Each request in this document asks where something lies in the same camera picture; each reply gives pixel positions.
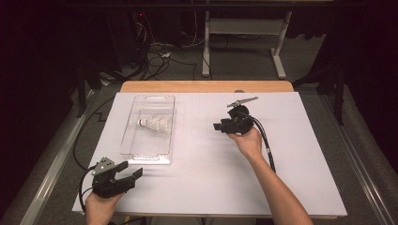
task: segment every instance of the metal frame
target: metal frame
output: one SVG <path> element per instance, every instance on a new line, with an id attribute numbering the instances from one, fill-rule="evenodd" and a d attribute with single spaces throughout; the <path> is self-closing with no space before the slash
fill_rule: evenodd
<path id="1" fill-rule="evenodd" d="M 394 225 L 395 222 L 392 219 L 392 216 L 387 206 L 384 204 L 384 201 L 379 194 L 380 191 L 378 190 L 371 175 L 368 173 L 366 167 L 363 165 L 363 162 L 360 159 L 358 149 L 355 148 L 354 144 L 349 139 L 344 126 L 341 126 L 334 117 L 333 106 L 330 103 L 329 97 L 326 95 L 322 95 L 320 96 L 320 99 L 325 108 L 328 110 L 330 119 L 333 121 L 334 126 L 339 131 L 340 137 L 342 138 L 344 145 L 347 149 L 346 153 L 348 160 L 351 163 L 352 169 L 358 177 L 360 184 L 362 185 L 363 192 L 368 198 L 369 204 L 375 211 L 375 215 L 377 216 L 378 221 L 381 225 Z"/>
<path id="2" fill-rule="evenodd" d="M 68 139 L 64 142 L 59 152 L 56 154 L 55 159 L 41 182 L 40 187 L 38 188 L 38 192 L 36 193 L 33 201 L 30 203 L 29 208 L 23 216 L 21 221 L 22 225 L 30 225 L 36 224 L 38 222 L 38 218 L 41 215 L 44 206 L 46 205 L 48 199 L 50 198 L 51 193 L 55 187 L 56 182 L 58 181 L 58 177 L 60 176 L 62 169 L 65 166 L 67 158 L 69 156 L 70 150 L 76 140 L 77 134 L 79 130 L 82 128 L 82 125 L 87 117 L 87 112 L 91 112 L 95 99 L 97 98 L 98 93 L 90 90 L 87 94 L 87 105 L 88 107 L 83 112 L 82 116 L 74 122 L 73 130 L 69 134 Z"/>
<path id="3" fill-rule="evenodd" d="M 290 23 L 291 11 L 287 11 L 284 20 L 244 20 L 244 19 L 210 19 L 209 11 L 206 12 L 205 47 L 203 50 L 202 76 L 210 76 L 210 49 L 208 47 L 209 34 L 251 34 L 279 36 L 276 48 L 270 52 L 278 77 L 286 79 L 279 53 L 283 45 L 287 27 Z"/>

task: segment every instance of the clear plastic box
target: clear plastic box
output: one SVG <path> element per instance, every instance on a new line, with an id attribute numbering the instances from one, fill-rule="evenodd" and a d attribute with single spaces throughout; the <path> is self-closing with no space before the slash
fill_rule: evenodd
<path id="1" fill-rule="evenodd" d="M 129 164 L 170 164 L 174 96 L 136 96 L 120 145 Z"/>

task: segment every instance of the wire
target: wire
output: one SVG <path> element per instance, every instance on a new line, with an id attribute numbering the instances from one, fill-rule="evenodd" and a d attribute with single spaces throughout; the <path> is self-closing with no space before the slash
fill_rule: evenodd
<path id="1" fill-rule="evenodd" d="M 95 168 L 96 168 L 96 166 L 92 166 L 92 167 L 88 168 L 88 170 L 85 170 L 83 175 L 82 175 L 82 177 L 81 177 L 81 179 L 80 179 L 80 182 L 79 182 L 79 202 L 80 202 L 80 206 L 82 207 L 82 210 L 83 210 L 84 213 L 85 213 L 85 205 L 84 205 L 84 202 L 83 202 L 83 195 L 84 194 L 82 193 L 83 181 L 84 181 L 85 176 L 90 171 L 94 170 Z"/>
<path id="2" fill-rule="evenodd" d="M 143 12 L 143 15 L 144 15 L 144 18 L 145 18 L 145 20 L 146 20 L 146 23 L 147 23 L 148 26 L 149 26 L 149 33 L 150 33 L 150 36 L 152 36 L 153 43 L 155 43 L 156 41 L 155 41 L 155 38 L 153 37 L 152 27 L 150 26 L 149 20 L 148 20 L 148 18 L 146 17 L 146 15 L 144 14 L 144 12 Z"/>
<path id="3" fill-rule="evenodd" d="M 246 117 L 248 117 L 249 119 L 251 119 L 254 122 L 254 124 L 258 127 L 258 129 L 260 130 L 261 136 L 263 137 L 263 140 L 264 140 L 264 144 L 266 145 L 266 148 L 267 148 L 269 166 L 276 173 L 275 163 L 274 163 L 274 160 L 273 160 L 271 149 L 269 147 L 266 131 L 264 130 L 263 125 L 260 123 L 260 121 L 258 121 L 256 118 L 252 117 L 251 115 L 248 115 L 248 114 L 243 113 L 243 112 L 238 112 L 238 113 L 243 114 Z"/>
<path id="4" fill-rule="evenodd" d="M 183 45 L 182 48 L 190 48 L 190 47 L 195 47 L 195 46 L 199 46 L 201 44 L 203 44 L 203 42 L 205 42 L 205 39 L 197 42 L 196 44 L 191 44 L 191 45 Z"/>
<path id="5" fill-rule="evenodd" d="M 192 41 L 191 45 L 189 45 L 187 47 L 193 46 L 193 44 L 195 43 L 195 40 L 196 40 L 197 31 L 198 31 L 198 22 L 197 22 L 197 19 L 196 19 L 196 11 L 193 12 L 193 15 L 195 17 L 195 36 L 193 37 L 193 41 Z"/>
<path id="6" fill-rule="evenodd" d="M 93 115 L 96 114 L 96 112 L 97 112 L 102 106 L 104 106 L 106 103 L 108 103 L 109 101 L 111 101 L 111 100 L 114 99 L 114 98 L 115 98 L 115 97 L 111 97 L 111 98 L 109 98 L 108 100 L 106 100 L 105 102 L 103 102 L 101 105 L 99 105 L 98 108 L 97 108 L 94 112 L 92 112 L 92 113 L 88 116 L 88 118 L 84 121 L 84 124 L 82 125 L 82 127 L 81 127 L 80 130 L 79 130 L 79 133 L 78 133 L 77 136 L 76 136 L 76 140 L 75 140 L 75 142 L 74 142 L 74 144 L 73 144 L 73 148 L 72 148 L 73 158 L 74 158 L 76 164 L 77 164 L 80 168 L 82 168 L 84 171 L 86 171 L 87 168 L 86 168 L 85 166 L 83 166 L 83 164 L 80 163 L 80 161 L 79 161 L 79 160 L 77 159 L 77 157 L 76 157 L 76 143 L 79 141 L 80 135 L 82 134 L 82 131 L 84 130 L 85 126 L 87 125 L 87 123 L 88 123 L 88 121 L 91 119 L 91 117 L 93 117 Z"/>
<path id="7" fill-rule="evenodd" d="M 195 81 L 195 70 L 196 70 L 196 66 L 197 66 L 196 63 L 183 63 L 183 62 L 179 62 L 179 61 L 177 61 L 175 59 L 172 59 L 171 57 L 170 57 L 170 60 L 173 61 L 173 62 L 182 64 L 182 65 L 193 66 L 192 79 Z"/>
<path id="8" fill-rule="evenodd" d="M 213 81 L 213 74 L 211 73 L 211 68 L 210 65 L 208 64 L 207 60 L 205 59 L 205 57 L 202 55 L 203 61 L 205 61 L 205 63 L 208 66 L 208 75 L 210 76 L 210 80 Z"/>
<path id="9" fill-rule="evenodd" d="M 142 73 L 141 73 L 141 76 L 140 76 L 140 78 L 138 79 L 139 81 L 142 81 L 142 80 L 144 79 L 145 75 L 147 74 L 147 72 L 149 71 L 149 61 L 148 61 L 148 56 L 147 56 L 147 54 L 145 55 L 145 64 L 146 64 L 145 72 L 142 72 Z"/>
<path id="10" fill-rule="evenodd" d="M 129 80 L 132 80 L 133 77 L 136 77 L 136 76 L 140 75 L 140 73 L 142 73 L 148 67 L 149 67 L 149 65 L 148 65 L 147 61 L 143 60 L 143 63 L 140 65 L 140 67 L 137 68 L 137 70 L 132 72 L 130 75 L 126 76 L 126 78 L 128 78 Z"/>
<path id="11" fill-rule="evenodd" d="M 133 222 L 133 221 L 141 221 L 141 220 L 143 220 L 143 219 L 145 219 L 144 217 L 135 217 L 135 218 L 132 218 L 132 219 L 129 219 L 128 221 L 126 221 L 126 222 L 123 222 L 123 223 L 120 223 L 120 225 L 125 225 L 125 224 L 129 224 L 130 222 Z"/>
<path id="12" fill-rule="evenodd" d="M 88 188 L 88 189 L 86 189 L 86 190 L 83 192 L 82 196 L 84 196 L 84 195 L 85 195 L 85 193 L 86 193 L 87 191 L 89 191 L 90 189 L 92 189 L 92 187 L 91 187 L 91 188 Z"/>
<path id="13" fill-rule="evenodd" d="M 138 33 L 137 37 L 140 36 L 140 33 L 141 33 L 141 30 L 142 30 L 142 29 L 144 29 L 144 31 L 145 31 L 145 32 L 144 32 L 144 40 L 143 40 L 143 44 L 144 44 L 145 41 L 146 41 L 146 29 L 145 29 L 145 27 L 144 27 L 142 24 L 140 24 L 139 22 L 136 22 L 136 24 L 140 26 L 140 32 Z"/>
<path id="14" fill-rule="evenodd" d="M 152 52 L 152 53 L 156 54 L 157 56 L 149 59 L 148 64 L 150 66 L 152 66 L 154 68 L 158 68 L 158 69 L 156 70 L 155 73 L 148 71 L 149 73 L 151 73 L 151 75 L 147 78 L 145 78 L 145 76 L 142 76 L 142 81 L 147 81 L 151 78 L 154 78 L 154 77 L 162 74 L 169 67 L 169 62 L 170 62 L 169 56 L 164 56 L 164 54 L 160 54 L 159 52 Z M 162 63 L 160 65 L 154 65 L 152 63 L 152 61 L 155 59 L 161 59 Z"/>

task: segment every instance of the metal stand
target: metal stand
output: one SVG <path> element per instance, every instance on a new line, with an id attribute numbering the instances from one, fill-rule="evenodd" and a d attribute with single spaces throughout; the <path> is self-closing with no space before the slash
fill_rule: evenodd
<path id="1" fill-rule="evenodd" d="M 242 20 L 242 19 L 210 19 L 206 12 L 205 48 L 203 51 L 202 75 L 210 75 L 210 49 L 208 47 L 210 34 L 247 34 L 247 35 L 273 35 L 279 36 L 276 48 L 270 52 L 278 77 L 286 79 L 279 53 L 281 51 L 284 36 L 290 23 L 291 11 L 286 12 L 283 20 Z"/>

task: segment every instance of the white table surface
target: white table surface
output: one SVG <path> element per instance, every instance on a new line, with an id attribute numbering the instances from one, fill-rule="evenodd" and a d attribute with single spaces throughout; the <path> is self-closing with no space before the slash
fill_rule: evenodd
<path id="1" fill-rule="evenodd" d="M 267 133 L 277 174 L 292 189 L 311 217 L 343 217 L 347 213 L 314 135 L 299 93 L 118 93 L 90 166 L 102 157 L 115 162 L 135 96 L 174 95 L 176 120 L 171 165 L 130 165 L 122 178 L 144 168 L 136 187 L 116 206 L 119 214 L 198 217 L 270 216 L 265 195 L 235 143 L 214 130 L 228 118 L 226 105 L 242 98 L 251 116 Z M 265 147 L 263 152 L 268 160 Z M 92 176 L 84 180 L 90 188 Z M 81 212 L 76 198 L 72 211 Z"/>

